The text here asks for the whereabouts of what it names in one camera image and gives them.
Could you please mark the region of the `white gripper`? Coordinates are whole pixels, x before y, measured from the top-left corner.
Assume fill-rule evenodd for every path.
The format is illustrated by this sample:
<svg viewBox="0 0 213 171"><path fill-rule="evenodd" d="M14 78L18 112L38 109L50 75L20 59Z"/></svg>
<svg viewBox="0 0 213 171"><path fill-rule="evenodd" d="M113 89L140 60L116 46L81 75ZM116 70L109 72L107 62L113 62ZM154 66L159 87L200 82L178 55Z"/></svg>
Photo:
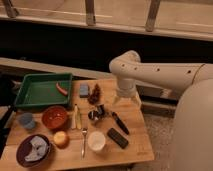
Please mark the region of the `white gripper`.
<svg viewBox="0 0 213 171"><path fill-rule="evenodd" d="M113 100L113 105L117 104L120 101L120 97L123 98L131 98L132 101L135 105L138 106L139 109L141 109L141 101L140 98L136 95L136 86L135 86L135 81L133 79L128 79L128 78L117 78L117 88L116 88L116 93L114 100Z"/></svg>

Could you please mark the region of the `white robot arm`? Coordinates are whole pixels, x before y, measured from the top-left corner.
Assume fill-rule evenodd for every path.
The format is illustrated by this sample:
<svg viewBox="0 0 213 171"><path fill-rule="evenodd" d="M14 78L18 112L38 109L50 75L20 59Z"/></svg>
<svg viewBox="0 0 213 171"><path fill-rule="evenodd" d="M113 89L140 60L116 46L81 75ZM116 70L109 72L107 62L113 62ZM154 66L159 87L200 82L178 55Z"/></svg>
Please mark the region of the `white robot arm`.
<svg viewBox="0 0 213 171"><path fill-rule="evenodd" d="M179 91L169 171L213 171L213 64L143 63L130 50L109 69L120 97L134 97L137 80Z"/></svg>

